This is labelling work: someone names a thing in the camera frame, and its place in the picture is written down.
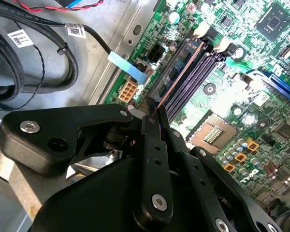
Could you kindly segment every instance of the ram slot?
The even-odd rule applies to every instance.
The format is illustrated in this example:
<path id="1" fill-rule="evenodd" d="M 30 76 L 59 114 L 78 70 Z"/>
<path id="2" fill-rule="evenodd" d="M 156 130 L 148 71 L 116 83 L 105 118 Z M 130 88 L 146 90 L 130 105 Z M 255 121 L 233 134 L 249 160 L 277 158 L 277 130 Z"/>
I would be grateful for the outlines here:
<path id="1" fill-rule="evenodd" d="M 163 81 L 169 77 L 170 72 L 174 68 L 175 64 L 177 63 L 178 59 L 182 55 L 182 52 L 186 49 L 186 46 L 188 44 L 189 40 L 185 40 L 179 49 L 177 49 L 176 53 L 172 56 L 169 63 L 166 65 L 166 68 L 164 69 L 163 73 L 160 75 L 159 78 L 157 78 L 152 85 L 152 89 L 149 92 L 150 97 L 154 97 L 154 95 L 158 92 L 158 89 L 161 88 Z"/>
<path id="2" fill-rule="evenodd" d="M 168 118 L 172 121 L 188 103 L 189 99 L 202 85 L 219 62 L 225 61 L 225 56 L 215 51 L 204 53 L 183 83 L 177 85 L 169 96 L 165 107 Z"/>

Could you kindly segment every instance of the cable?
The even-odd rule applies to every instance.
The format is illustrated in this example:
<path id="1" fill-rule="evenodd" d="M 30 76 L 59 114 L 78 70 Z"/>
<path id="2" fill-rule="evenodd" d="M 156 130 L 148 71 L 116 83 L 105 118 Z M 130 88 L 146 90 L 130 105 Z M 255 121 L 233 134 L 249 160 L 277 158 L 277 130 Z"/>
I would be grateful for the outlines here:
<path id="1" fill-rule="evenodd" d="M 50 29 L 49 27 L 65 27 L 65 24 L 63 23 L 58 23 L 58 22 L 54 22 L 51 20 L 47 20 L 44 18 L 40 18 L 37 16 L 33 16 L 7 2 L 4 1 L 0 1 L 0 16 L 4 15 L 3 17 L 20 22 L 24 25 L 30 24 L 32 25 L 34 24 L 40 24 L 43 26 L 47 26 L 47 28 L 49 30 L 51 30 L 52 32 L 54 32 L 52 29 Z M 111 53 L 111 49 L 109 48 L 109 46 L 105 43 L 105 41 L 100 37 L 100 35 L 98 35 L 98 33 L 93 30 L 92 28 L 90 28 L 89 26 L 83 25 L 84 29 L 86 32 L 88 32 L 93 38 L 95 38 L 97 40 L 97 42 L 103 47 L 103 49 L 110 54 Z"/>
<path id="2" fill-rule="evenodd" d="M 22 29 L 21 26 L 17 22 L 15 22 L 15 23 L 18 26 L 19 29 Z M 21 110 L 21 109 L 25 108 L 29 104 L 29 102 L 35 97 L 35 95 L 37 94 L 39 88 L 41 87 L 41 85 L 42 85 L 42 83 L 43 83 L 43 81 L 45 79 L 45 63 L 44 63 L 44 58 L 43 58 L 42 52 L 39 50 L 39 48 L 36 45 L 33 45 L 33 47 L 38 51 L 39 56 L 41 58 L 42 78 L 40 80 L 40 83 L 37 85 L 37 87 L 36 87 L 34 93 L 32 94 L 32 96 L 22 106 L 20 106 L 20 107 L 18 107 L 16 109 L 10 110 L 9 112 L 18 111 L 18 110 Z"/>
<path id="3" fill-rule="evenodd" d="M 19 0 L 14 0 L 14 2 L 17 2 L 19 4 L 19 6 L 21 6 L 23 9 L 28 10 L 32 13 L 37 13 L 37 12 L 41 12 L 43 10 L 46 11 L 63 11 L 63 12 L 67 12 L 67 11 L 80 11 L 80 10 L 86 10 L 92 7 L 96 7 L 100 4 L 103 3 L 103 0 L 99 0 L 98 2 L 91 4 L 91 5 L 85 5 L 85 6 L 81 6 L 81 7 L 55 7 L 55 6 L 45 6 L 45 7 L 28 7 L 27 5 L 23 4 L 22 2 L 20 2 Z"/>
<path id="4" fill-rule="evenodd" d="M 0 102 L 13 100 L 25 84 L 23 66 L 9 43 L 0 35 L 0 56 L 13 76 L 14 86 L 0 86 Z"/>
<path id="5" fill-rule="evenodd" d="M 42 35 L 50 39 L 53 43 L 55 43 L 59 47 L 58 52 L 62 55 L 64 54 L 68 59 L 69 71 L 66 78 L 59 84 L 48 84 L 48 83 L 42 84 L 36 93 L 51 93 L 55 91 L 62 91 L 74 85 L 78 76 L 78 66 L 74 55 L 68 48 L 67 43 L 65 43 L 63 39 L 54 30 L 52 30 L 49 26 L 43 25 L 43 23 L 52 24 L 54 26 L 61 26 L 62 24 L 55 23 L 36 16 L 32 16 L 29 13 L 1 0 L 0 0 L 0 16 L 24 24 L 41 33 Z M 36 88 L 37 85 L 24 85 L 21 92 L 35 93 Z M 11 92 L 12 89 L 18 90 L 16 86 L 1 87 L 0 94 L 1 95 L 8 94 L 9 92 Z"/>

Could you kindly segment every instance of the blue tape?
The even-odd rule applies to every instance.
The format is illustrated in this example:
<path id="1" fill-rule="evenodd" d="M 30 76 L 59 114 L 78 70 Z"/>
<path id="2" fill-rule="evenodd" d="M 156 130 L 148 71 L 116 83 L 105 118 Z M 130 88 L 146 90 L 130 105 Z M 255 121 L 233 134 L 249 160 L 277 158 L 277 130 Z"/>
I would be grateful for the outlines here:
<path id="1" fill-rule="evenodd" d="M 144 84 L 147 80 L 147 74 L 141 72 L 132 64 L 127 62 L 124 58 L 117 55 L 115 52 L 111 52 L 107 58 L 110 62 L 115 64 L 117 67 L 125 71 L 127 74 L 132 76 L 137 82 Z"/>
<path id="2" fill-rule="evenodd" d="M 74 5 L 76 5 L 77 3 L 79 3 L 81 0 L 75 0 L 73 2 L 71 2 L 69 5 L 67 5 L 66 7 L 73 7 Z"/>

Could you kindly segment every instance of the motherboard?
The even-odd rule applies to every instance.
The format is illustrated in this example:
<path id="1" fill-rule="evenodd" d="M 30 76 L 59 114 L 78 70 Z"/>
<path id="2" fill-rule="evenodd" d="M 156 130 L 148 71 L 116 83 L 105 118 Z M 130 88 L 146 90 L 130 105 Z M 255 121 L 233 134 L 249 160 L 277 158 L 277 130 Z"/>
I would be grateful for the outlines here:
<path id="1" fill-rule="evenodd" d="M 290 1 L 160 0 L 105 103 L 163 104 L 265 210 L 290 194 Z"/>

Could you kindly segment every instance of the black cable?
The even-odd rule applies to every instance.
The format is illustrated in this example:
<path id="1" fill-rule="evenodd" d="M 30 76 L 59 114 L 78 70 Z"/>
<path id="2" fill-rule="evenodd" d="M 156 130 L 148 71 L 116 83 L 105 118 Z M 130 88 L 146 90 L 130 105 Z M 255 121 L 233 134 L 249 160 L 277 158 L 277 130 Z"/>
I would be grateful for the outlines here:
<path id="1" fill-rule="evenodd" d="M 24 93 L 51 93 L 55 91 L 62 91 L 70 88 L 77 80 L 78 75 L 78 66 L 76 63 L 76 60 L 71 53 L 70 49 L 68 48 L 68 45 L 62 40 L 62 38 L 53 31 L 50 27 L 64 27 L 65 24 L 50 21 L 47 19 L 43 19 L 34 15 L 31 15 L 7 2 L 0 0 L 0 16 L 5 17 L 11 20 L 14 20 L 15 22 L 24 24 L 48 39 L 50 39 L 53 43 L 55 43 L 58 47 L 58 53 L 65 54 L 68 62 L 69 62 L 69 71 L 66 76 L 66 78 L 57 85 L 51 85 L 51 84 L 42 84 L 37 92 L 37 86 L 36 85 L 24 85 L 21 92 Z M 87 31 L 91 36 L 93 36 L 104 48 L 104 50 L 110 54 L 111 49 L 108 47 L 108 45 L 103 41 L 103 39 L 90 27 L 84 25 L 84 30 Z M 12 89 L 15 89 L 15 86 L 7 86 L 2 87 L 0 89 L 0 94 L 6 94 L 8 92 L 11 92 Z"/>
<path id="2" fill-rule="evenodd" d="M 14 18 L 16 18 L 17 20 L 15 21 L 17 22 L 20 22 L 20 20 L 25 20 L 34 24 L 40 24 L 40 25 L 49 26 L 49 27 L 65 27 L 65 24 L 63 23 L 58 23 L 58 22 L 54 22 L 48 19 L 31 15 L 4 1 L 0 1 L 0 14 L 5 15 L 4 16 L 5 18 L 9 18 L 11 20 L 14 20 Z M 98 41 L 98 43 L 104 48 L 104 50 L 108 54 L 110 54 L 112 50 L 104 42 L 104 40 L 100 37 L 100 35 L 98 35 L 98 33 L 94 31 L 92 28 L 86 25 L 83 25 L 83 26 L 84 26 L 85 31 L 88 32 L 92 37 L 94 37 Z"/>
<path id="3" fill-rule="evenodd" d="M 43 83 L 43 81 L 45 79 L 45 63 L 44 63 L 44 58 L 43 58 L 42 52 L 39 50 L 39 48 L 36 45 L 33 45 L 33 47 L 38 51 L 39 56 L 41 58 L 41 63 L 42 63 L 42 78 L 40 80 L 40 83 L 37 85 L 37 87 L 36 87 L 34 93 L 32 94 L 32 96 L 22 106 L 20 106 L 20 107 L 18 107 L 16 109 L 13 109 L 13 110 L 9 110 L 9 112 L 18 111 L 18 110 L 21 110 L 21 109 L 25 108 L 29 104 L 29 102 L 35 97 L 35 95 L 37 94 L 39 88 L 41 87 L 41 85 L 42 85 L 42 83 Z"/>
<path id="4" fill-rule="evenodd" d="M 13 76 L 14 86 L 0 86 L 0 102 L 13 100 L 25 84 L 23 66 L 9 43 L 0 35 L 0 56 Z"/>

